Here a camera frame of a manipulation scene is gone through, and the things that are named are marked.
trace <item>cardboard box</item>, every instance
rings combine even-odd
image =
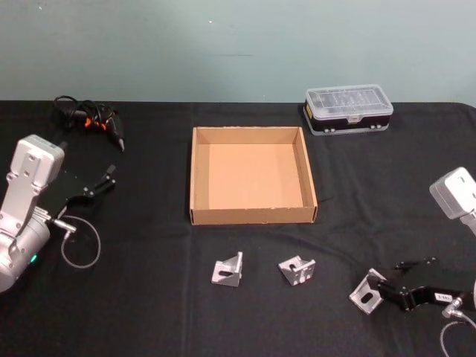
[[[311,223],[317,209],[300,127],[193,128],[193,225]]]

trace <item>wall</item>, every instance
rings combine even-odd
[[[0,0],[0,99],[476,104],[476,1]]]

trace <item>label sticker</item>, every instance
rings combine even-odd
[[[451,303],[453,301],[453,297],[448,294],[438,294],[437,292],[434,293],[434,298],[437,301],[442,301],[443,303]]]
[[[309,108],[309,104],[306,103],[306,112],[307,112],[307,116],[308,116],[308,119],[312,119],[312,112],[311,112],[311,109]]]

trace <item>black tablecloth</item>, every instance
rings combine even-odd
[[[475,109],[397,103],[387,131],[363,135],[316,138],[305,126],[315,224],[192,227],[192,127],[304,126],[298,105],[115,106],[126,127],[124,154],[103,135],[56,129],[50,103],[0,103],[5,174],[16,142],[31,133],[67,141],[64,167],[86,179],[118,167],[116,190],[83,212],[102,236],[99,263],[68,267],[56,231],[0,295],[0,356],[441,355],[440,307],[405,314],[385,303],[366,316],[348,295],[370,267],[400,260],[436,256],[476,271],[476,238],[428,192],[456,167],[476,175]],[[237,251],[239,288],[212,285],[215,261]],[[315,259],[316,268],[308,283],[291,287],[277,264],[294,255]],[[448,331],[447,343],[453,356],[475,354],[468,327]]]

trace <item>plastic storage box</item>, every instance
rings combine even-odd
[[[313,135],[382,131],[393,114],[376,84],[308,89],[303,110]]]

